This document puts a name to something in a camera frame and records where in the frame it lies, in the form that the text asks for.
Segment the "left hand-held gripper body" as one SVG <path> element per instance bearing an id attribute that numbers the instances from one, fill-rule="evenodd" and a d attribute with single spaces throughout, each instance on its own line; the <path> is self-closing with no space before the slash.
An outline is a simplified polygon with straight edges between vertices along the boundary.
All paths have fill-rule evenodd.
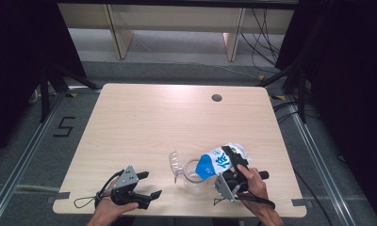
<path id="1" fill-rule="evenodd" d="M 139 177 L 132 166 L 128 166 L 111 189 L 111 199 L 116 205 L 138 202 L 134 188 Z"/>

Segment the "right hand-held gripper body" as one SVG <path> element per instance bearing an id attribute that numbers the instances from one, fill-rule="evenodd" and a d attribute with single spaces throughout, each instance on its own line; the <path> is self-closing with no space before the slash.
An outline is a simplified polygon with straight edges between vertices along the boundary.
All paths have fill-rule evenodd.
<path id="1" fill-rule="evenodd" d="M 227 170 L 219 174 L 214 187 L 224 200 L 235 202 L 237 200 L 249 202 L 266 202 L 266 199 L 258 198 L 248 190 L 247 178 L 239 170 Z"/>

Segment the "blue white milk carton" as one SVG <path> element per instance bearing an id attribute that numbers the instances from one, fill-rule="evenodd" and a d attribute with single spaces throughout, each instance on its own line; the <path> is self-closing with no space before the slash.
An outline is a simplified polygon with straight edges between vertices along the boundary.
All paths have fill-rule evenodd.
<path id="1" fill-rule="evenodd" d="M 200 157 L 195 172 L 201 179 L 206 180 L 233 167 L 233 162 L 230 154 L 226 152 L 227 150 L 230 150 L 234 154 L 239 154 L 245 160 L 249 159 L 249 156 L 240 144 L 228 143 L 222 145 Z"/>

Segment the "clear jar with flip lid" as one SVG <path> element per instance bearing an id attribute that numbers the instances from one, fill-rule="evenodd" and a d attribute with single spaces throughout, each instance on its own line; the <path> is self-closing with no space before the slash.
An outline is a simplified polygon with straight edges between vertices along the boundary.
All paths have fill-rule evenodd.
<path id="1" fill-rule="evenodd" d="M 197 164 L 199 163 L 198 158 L 192 158 L 183 164 L 180 161 L 178 152 L 172 152 L 169 154 L 169 162 L 175 183 L 181 178 L 189 191 L 200 192 L 204 189 L 206 179 L 201 178 L 196 172 Z"/>

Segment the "person's right hand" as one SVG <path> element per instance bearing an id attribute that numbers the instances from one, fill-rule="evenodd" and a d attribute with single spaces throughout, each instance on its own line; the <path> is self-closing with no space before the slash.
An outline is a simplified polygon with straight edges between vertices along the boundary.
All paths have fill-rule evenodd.
<path id="1" fill-rule="evenodd" d="M 261 179 L 257 169 L 246 169 L 245 167 L 238 165 L 238 170 L 247 178 L 249 186 L 248 190 L 251 194 L 258 198 L 269 198 L 266 184 Z M 267 217 L 273 211 L 273 208 L 266 203 L 249 201 L 244 201 L 243 203 L 254 215 L 259 218 Z"/>

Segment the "person's left hand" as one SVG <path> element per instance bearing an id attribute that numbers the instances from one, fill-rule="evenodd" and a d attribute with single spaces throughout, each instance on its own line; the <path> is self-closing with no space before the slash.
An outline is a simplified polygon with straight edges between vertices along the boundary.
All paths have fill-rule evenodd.
<path id="1" fill-rule="evenodd" d="M 122 214 L 137 209 L 139 205 L 136 202 L 131 202 L 126 205 L 116 205 L 112 199 L 105 197 L 98 203 L 93 216 L 108 216 L 118 218 Z"/>

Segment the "black metal stand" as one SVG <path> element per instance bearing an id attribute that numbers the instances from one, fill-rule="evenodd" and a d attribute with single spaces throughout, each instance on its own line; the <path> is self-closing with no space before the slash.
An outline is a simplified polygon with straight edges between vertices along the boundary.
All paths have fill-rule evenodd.
<path id="1" fill-rule="evenodd" d="M 287 79 L 282 86 L 282 91 L 284 94 L 292 94 L 294 91 L 297 91 L 297 107 L 299 110 L 299 117 L 302 120 L 302 123 L 306 123 L 304 113 L 306 76 L 301 65 L 299 65 L 298 63 L 292 63 L 290 66 L 286 67 L 279 73 L 260 82 L 258 86 L 265 88 L 266 86 L 274 83 L 284 76 Z"/>
<path id="2" fill-rule="evenodd" d="M 48 85 L 51 85 L 56 93 L 64 93 L 69 90 L 69 87 L 64 80 L 65 77 L 70 77 L 89 89 L 99 90 L 102 88 L 101 86 L 92 83 L 85 74 L 81 75 L 74 73 L 56 63 L 43 63 L 40 72 L 41 122 L 44 122 L 50 114 L 50 94 Z"/>

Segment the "dark curtain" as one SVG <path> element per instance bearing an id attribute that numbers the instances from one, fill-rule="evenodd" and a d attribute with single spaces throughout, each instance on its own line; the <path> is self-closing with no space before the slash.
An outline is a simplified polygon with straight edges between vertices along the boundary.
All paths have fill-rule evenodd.
<path id="1" fill-rule="evenodd" d="M 86 75 L 57 0 L 0 0 L 0 148 L 49 63 Z"/>
<path id="2" fill-rule="evenodd" d="M 377 0 L 335 0 L 305 71 L 316 106 L 377 216 Z"/>

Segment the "beige wooden shelf unit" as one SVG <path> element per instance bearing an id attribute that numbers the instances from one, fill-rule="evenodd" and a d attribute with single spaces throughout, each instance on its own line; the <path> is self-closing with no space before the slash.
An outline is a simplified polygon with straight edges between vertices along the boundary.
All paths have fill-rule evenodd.
<path id="1" fill-rule="evenodd" d="M 107 29 L 116 57 L 125 58 L 136 30 L 217 32 L 223 34 L 227 60 L 235 60 L 241 33 L 284 35 L 292 9 L 207 8 L 60 3 L 70 28 Z"/>

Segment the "aluminium floor rail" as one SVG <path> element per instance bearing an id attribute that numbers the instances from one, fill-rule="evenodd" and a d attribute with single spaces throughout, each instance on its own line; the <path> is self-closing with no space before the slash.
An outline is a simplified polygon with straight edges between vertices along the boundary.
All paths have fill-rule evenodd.
<path id="1" fill-rule="evenodd" d="M 48 115 L 39 123 L 33 137 L 29 140 L 16 166 L 12 170 L 10 176 L 0 189 L 0 218 L 8 206 L 12 194 L 25 174 L 33 156 L 38 150 L 41 141 L 43 140 L 46 131 L 51 124 L 59 104 L 62 102 L 64 95 L 57 94 L 53 103 L 50 105 Z"/>
<path id="2" fill-rule="evenodd" d="M 327 168 L 323 157 L 320 154 L 320 150 L 315 143 L 307 125 L 300 118 L 299 107 L 292 105 L 289 108 L 293 114 L 293 119 L 300 132 L 303 142 L 308 150 L 312 162 L 320 176 L 322 184 L 328 194 L 328 197 L 336 210 L 337 216 L 342 226 L 356 226 L 352 213 L 349 209 L 347 202 L 345 201 L 342 192 L 339 190 L 332 174 Z"/>

